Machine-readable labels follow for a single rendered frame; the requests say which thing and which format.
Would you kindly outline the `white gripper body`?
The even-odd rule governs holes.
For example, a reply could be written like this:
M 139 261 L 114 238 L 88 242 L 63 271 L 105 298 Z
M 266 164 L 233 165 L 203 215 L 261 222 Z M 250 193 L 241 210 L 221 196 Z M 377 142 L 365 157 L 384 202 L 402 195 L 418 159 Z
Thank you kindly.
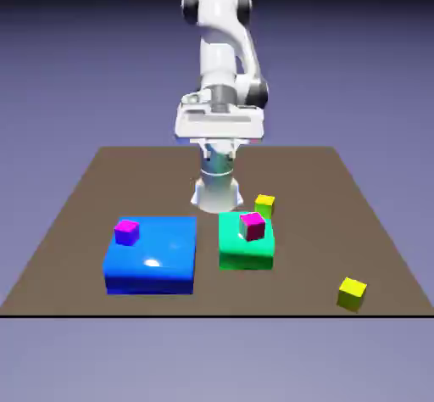
M 175 135 L 190 139 L 261 139 L 264 136 L 264 111 L 230 104 L 228 112 L 215 113 L 208 103 L 180 103 Z

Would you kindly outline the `large green box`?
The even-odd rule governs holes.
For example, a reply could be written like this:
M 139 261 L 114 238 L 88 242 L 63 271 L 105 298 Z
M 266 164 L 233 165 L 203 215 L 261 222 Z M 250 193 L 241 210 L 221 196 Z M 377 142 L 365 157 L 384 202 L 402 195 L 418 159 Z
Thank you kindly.
M 264 237 L 248 242 L 239 235 L 239 216 L 247 212 L 219 214 L 219 256 L 221 270 L 271 270 L 275 236 L 270 219 L 265 219 Z

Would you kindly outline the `small magenta cube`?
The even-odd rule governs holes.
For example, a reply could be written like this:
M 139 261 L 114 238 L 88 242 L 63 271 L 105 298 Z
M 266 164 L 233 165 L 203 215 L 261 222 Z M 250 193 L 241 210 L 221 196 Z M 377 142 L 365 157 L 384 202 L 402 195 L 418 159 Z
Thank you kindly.
M 239 235 L 248 242 L 262 239 L 265 233 L 265 226 L 265 219 L 259 212 L 251 212 L 239 216 Z
M 133 246 L 140 238 L 140 224 L 137 221 L 121 220 L 114 227 L 117 244 Z

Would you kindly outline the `large blue box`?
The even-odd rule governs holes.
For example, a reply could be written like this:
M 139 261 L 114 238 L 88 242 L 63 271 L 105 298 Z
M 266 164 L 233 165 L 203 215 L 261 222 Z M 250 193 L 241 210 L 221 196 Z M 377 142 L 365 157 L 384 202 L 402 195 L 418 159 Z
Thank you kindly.
M 133 246 L 117 244 L 114 230 L 103 260 L 108 294 L 193 293 L 197 218 L 194 216 L 132 216 L 140 238 Z

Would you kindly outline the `small yellow cube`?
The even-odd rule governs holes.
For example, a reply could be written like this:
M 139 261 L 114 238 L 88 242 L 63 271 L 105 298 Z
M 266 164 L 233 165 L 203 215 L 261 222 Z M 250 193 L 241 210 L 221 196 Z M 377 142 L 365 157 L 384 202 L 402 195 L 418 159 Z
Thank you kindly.
M 270 219 L 274 213 L 275 196 L 259 194 L 254 201 L 254 211 L 265 219 Z
M 345 277 L 338 288 L 337 306 L 357 313 L 364 302 L 367 284 Z

